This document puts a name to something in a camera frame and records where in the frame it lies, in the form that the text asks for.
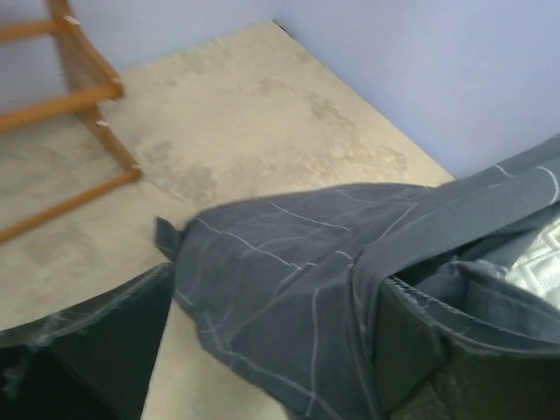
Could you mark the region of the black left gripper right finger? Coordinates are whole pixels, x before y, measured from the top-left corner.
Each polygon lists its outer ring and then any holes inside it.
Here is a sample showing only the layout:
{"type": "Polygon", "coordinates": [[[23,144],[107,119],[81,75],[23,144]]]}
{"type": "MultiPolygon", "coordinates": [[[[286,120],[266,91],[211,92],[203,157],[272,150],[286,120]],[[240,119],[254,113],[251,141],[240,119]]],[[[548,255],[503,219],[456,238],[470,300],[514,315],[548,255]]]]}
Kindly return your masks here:
{"type": "Polygon", "coordinates": [[[472,272],[371,286],[372,418],[558,418],[557,308],[472,272]]]}

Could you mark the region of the dark grey checked pillowcase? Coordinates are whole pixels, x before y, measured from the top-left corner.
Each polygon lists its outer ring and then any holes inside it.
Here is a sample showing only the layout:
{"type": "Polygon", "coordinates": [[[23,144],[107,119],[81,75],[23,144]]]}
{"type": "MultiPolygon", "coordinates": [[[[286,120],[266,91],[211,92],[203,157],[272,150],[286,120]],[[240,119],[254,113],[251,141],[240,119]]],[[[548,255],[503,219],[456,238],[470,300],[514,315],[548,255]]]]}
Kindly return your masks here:
{"type": "Polygon", "coordinates": [[[552,137],[437,187],[362,183],[247,199],[180,230],[160,218],[155,243],[207,352],[293,419],[374,419],[372,277],[419,287],[472,272],[516,287],[506,274],[556,218],[552,137]]]}

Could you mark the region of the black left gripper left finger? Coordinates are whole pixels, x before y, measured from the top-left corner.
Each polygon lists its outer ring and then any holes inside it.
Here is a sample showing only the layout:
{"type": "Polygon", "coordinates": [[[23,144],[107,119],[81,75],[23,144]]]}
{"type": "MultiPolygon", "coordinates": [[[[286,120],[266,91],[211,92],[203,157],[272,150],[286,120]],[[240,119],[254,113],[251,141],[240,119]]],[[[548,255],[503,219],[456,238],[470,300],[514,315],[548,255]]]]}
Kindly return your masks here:
{"type": "Polygon", "coordinates": [[[44,318],[1,332],[3,419],[139,419],[170,310],[162,263],[44,318]]]}

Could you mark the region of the white and yellow pillow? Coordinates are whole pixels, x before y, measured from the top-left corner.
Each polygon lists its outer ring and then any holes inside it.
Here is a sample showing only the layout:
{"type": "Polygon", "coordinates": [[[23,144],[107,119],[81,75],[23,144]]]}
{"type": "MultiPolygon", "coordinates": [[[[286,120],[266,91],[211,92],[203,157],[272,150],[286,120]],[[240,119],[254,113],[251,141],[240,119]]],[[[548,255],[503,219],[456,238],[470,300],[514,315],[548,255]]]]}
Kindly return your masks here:
{"type": "Polygon", "coordinates": [[[529,291],[557,309],[560,305],[560,221],[547,224],[521,253],[506,281],[529,291]]]}

